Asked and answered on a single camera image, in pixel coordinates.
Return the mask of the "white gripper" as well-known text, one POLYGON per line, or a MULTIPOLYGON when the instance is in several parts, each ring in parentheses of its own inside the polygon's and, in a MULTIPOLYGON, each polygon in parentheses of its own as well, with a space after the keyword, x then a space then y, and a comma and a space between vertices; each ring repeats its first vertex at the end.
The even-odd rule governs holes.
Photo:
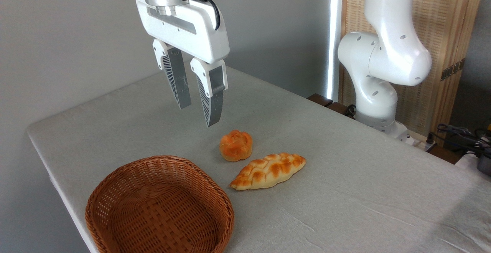
POLYGON ((223 92, 228 89, 223 59, 230 52, 222 14, 216 30, 215 10, 209 3, 191 0, 177 6, 176 15, 167 16, 158 14, 156 7, 145 0, 135 1, 144 29, 155 38, 153 50, 158 68, 165 73, 179 108, 191 105, 183 51, 194 57, 190 65, 198 81, 207 127, 219 122, 223 92))

